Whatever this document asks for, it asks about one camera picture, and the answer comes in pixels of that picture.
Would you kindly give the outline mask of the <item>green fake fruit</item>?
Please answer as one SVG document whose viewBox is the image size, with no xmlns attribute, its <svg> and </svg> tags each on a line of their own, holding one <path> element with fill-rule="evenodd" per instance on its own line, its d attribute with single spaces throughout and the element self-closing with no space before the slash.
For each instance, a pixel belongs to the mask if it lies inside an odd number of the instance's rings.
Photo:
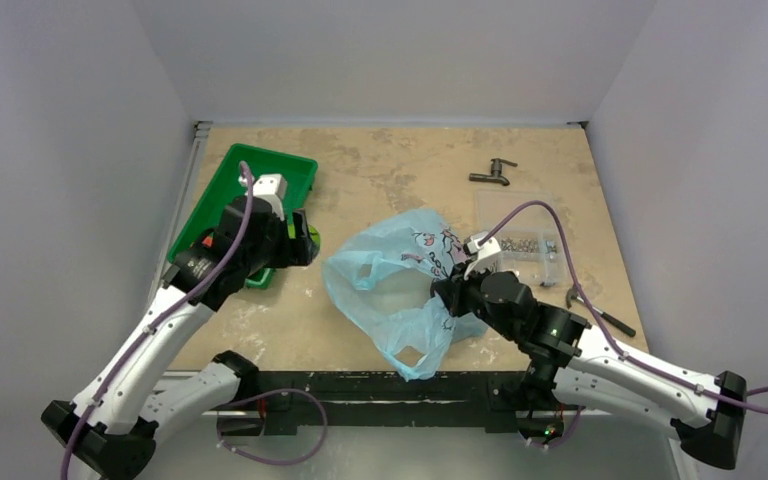
<svg viewBox="0 0 768 480">
<path fill-rule="evenodd" d="M 312 259 L 315 259 L 320 252 L 321 236 L 313 225 L 308 226 L 309 251 Z"/>
</svg>

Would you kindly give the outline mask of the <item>light blue plastic bag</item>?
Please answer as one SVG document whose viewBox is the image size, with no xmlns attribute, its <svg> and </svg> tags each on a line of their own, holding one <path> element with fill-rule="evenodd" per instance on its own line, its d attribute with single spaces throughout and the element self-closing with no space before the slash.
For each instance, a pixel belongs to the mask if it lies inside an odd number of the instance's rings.
<svg viewBox="0 0 768 480">
<path fill-rule="evenodd" d="M 487 331 L 472 314 L 452 316 L 431 290 L 464 258 L 439 213 L 414 209 L 349 238 L 323 262 L 322 278 L 334 306 L 404 380 L 426 380 L 453 343 Z"/>
</svg>

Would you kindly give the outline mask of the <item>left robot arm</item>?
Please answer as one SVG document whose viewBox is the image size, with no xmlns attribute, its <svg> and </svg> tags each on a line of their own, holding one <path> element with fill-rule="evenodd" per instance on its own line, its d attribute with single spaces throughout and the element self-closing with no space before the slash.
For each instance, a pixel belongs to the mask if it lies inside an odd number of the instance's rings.
<svg viewBox="0 0 768 480">
<path fill-rule="evenodd" d="M 310 265 L 319 235 L 299 208 L 286 217 L 262 197 L 234 198 L 218 223 L 179 252 L 148 312 L 108 365 L 71 400 L 54 400 L 41 420 L 63 445 L 64 479 L 134 479 L 161 442 L 202 413 L 244 409 L 263 397 L 259 369 L 232 351 L 195 376 L 154 388 L 189 339 L 263 268 Z"/>
</svg>

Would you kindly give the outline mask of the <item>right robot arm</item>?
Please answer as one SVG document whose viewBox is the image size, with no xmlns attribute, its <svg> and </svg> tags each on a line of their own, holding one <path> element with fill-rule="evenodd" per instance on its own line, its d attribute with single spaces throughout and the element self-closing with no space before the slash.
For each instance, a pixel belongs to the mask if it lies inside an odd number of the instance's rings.
<svg viewBox="0 0 768 480">
<path fill-rule="evenodd" d="M 473 315 L 530 360 L 503 396 L 523 410 L 556 404 L 635 419 L 679 442 L 704 464 L 732 470 L 745 419 L 740 375 L 676 367 L 620 343 L 612 348 L 584 317 L 534 298 L 511 272 L 436 280 L 431 295 L 455 318 Z"/>
</svg>

